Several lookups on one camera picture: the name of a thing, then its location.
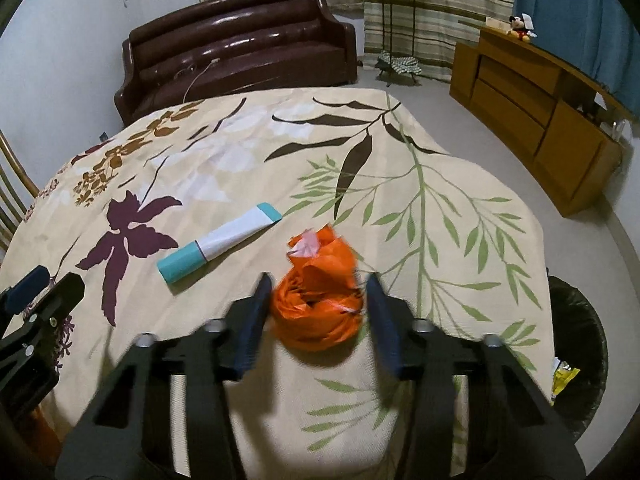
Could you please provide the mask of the small box on cabinet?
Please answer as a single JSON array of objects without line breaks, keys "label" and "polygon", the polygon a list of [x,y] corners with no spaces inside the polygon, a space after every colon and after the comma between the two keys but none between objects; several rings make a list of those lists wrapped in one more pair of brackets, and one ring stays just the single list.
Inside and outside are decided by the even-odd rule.
[{"label": "small box on cabinet", "polygon": [[509,22],[500,21],[496,18],[491,18],[490,16],[486,16],[485,26],[489,29],[495,30],[496,32],[501,32],[502,34],[508,34],[511,30],[511,24]]}]

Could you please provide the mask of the striped cloth on stand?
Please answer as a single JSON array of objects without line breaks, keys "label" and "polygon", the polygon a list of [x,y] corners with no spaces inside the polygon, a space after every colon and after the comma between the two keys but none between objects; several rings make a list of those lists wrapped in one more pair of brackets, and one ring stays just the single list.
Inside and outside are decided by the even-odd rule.
[{"label": "striped cloth on stand", "polygon": [[410,77],[422,74],[422,68],[413,56],[396,56],[390,52],[382,51],[378,55],[375,68],[381,72],[391,72],[397,75],[408,75]]}]

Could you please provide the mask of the blue curtain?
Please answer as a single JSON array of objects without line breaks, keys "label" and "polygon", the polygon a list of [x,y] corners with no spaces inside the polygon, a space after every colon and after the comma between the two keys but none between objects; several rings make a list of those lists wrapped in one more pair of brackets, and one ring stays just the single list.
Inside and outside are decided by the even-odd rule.
[{"label": "blue curtain", "polygon": [[534,44],[639,115],[639,32],[618,0],[514,0],[534,22]]}]

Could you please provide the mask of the dark brown leather sofa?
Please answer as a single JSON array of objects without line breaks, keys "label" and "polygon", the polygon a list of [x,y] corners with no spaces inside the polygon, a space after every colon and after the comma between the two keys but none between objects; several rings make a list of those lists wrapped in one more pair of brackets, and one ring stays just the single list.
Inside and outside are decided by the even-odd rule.
[{"label": "dark brown leather sofa", "polygon": [[114,102],[124,125],[214,96],[358,78],[354,26],[326,0],[207,0],[132,30],[122,60]]}]

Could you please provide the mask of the orange plastic bag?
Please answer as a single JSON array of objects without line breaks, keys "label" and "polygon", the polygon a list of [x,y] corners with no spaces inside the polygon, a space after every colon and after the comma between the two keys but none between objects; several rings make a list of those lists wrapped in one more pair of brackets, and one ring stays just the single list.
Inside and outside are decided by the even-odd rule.
[{"label": "orange plastic bag", "polygon": [[290,270],[271,296],[273,330],[285,347],[326,351],[354,338],[362,324],[363,294],[352,248],[327,224],[288,242]]}]

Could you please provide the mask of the black lined trash bin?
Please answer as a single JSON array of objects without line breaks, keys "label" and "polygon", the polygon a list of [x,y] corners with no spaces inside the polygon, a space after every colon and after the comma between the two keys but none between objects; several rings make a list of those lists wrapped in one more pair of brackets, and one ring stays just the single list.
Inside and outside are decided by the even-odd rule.
[{"label": "black lined trash bin", "polygon": [[596,310],[576,287],[548,277],[555,356],[578,370],[554,409],[577,441],[598,410],[608,379],[608,344]]}]

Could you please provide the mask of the floral beige tablecloth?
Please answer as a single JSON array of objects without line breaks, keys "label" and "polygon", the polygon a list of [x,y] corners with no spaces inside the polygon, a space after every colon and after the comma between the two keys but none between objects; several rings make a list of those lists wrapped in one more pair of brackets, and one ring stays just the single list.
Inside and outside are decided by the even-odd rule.
[{"label": "floral beige tablecloth", "polygon": [[[283,218],[173,285],[160,259],[270,203]],[[78,274],[58,383],[34,409],[52,479],[537,479],[553,353],[541,226],[480,166],[445,152],[382,90],[254,91],[157,110],[39,191],[1,266]],[[285,347],[224,379],[233,301],[272,292],[288,242],[329,224],[355,255],[358,334]],[[367,279],[405,300],[415,380],[378,360]]]}]

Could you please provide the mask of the wooden chair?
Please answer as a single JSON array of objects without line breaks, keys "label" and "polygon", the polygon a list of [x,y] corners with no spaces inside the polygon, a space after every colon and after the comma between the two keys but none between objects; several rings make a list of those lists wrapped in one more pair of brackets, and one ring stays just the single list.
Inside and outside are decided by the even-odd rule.
[{"label": "wooden chair", "polygon": [[0,133],[1,148],[1,250],[6,252],[18,226],[26,218],[27,202],[34,200],[39,188],[18,160],[4,133]]}]

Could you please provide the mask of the teal capped white tube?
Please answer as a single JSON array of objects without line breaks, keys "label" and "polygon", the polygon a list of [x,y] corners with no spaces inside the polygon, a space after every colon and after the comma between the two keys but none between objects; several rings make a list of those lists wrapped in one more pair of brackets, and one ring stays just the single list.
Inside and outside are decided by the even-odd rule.
[{"label": "teal capped white tube", "polygon": [[160,259],[157,270],[167,285],[173,285],[282,218],[280,211],[270,203],[260,203]]}]

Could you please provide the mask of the yellow wrapper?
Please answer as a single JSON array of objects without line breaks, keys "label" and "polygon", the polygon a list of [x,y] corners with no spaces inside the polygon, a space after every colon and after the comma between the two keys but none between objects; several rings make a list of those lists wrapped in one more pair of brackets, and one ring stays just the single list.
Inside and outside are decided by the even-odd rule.
[{"label": "yellow wrapper", "polygon": [[555,358],[553,362],[551,399],[555,400],[579,373],[579,368],[568,364],[566,361],[560,361],[558,358]]}]

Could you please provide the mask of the wooden tv cabinet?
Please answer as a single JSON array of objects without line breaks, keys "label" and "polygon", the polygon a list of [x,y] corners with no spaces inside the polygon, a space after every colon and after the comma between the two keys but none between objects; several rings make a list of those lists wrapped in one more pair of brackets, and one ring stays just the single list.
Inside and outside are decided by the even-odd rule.
[{"label": "wooden tv cabinet", "polygon": [[454,51],[450,94],[518,158],[563,217],[590,208],[623,160],[630,111],[573,65],[484,27]]}]

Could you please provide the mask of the striped curtain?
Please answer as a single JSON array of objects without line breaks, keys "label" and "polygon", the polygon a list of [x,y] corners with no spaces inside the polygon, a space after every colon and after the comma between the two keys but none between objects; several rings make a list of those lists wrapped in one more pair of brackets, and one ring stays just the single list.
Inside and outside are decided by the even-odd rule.
[{"label": "striped curtain", "polygon": [[[505,21],[514,0],[416,0],[416,58],[422,76],[450,81],[454,51],[459,42],[476,44],[486,16]],[[399,8],[400,47],[410,52],[411,10]],[[363,1],[364,62],[375,64],[382,47],[380,0]]]}]

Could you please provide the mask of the mickey mouse toy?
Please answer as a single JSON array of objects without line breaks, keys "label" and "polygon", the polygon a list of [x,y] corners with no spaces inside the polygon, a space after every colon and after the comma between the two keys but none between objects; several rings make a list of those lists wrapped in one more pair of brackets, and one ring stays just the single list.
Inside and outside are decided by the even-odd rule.
[{"label": "mickey mouse toy", "polygon": [[537,37],[534,32],[533,19],[529,14],[522,13],[511,15],[509,18],[510,28],[506,32],[508,36],[514,37],[523,42],[529,42]]}]

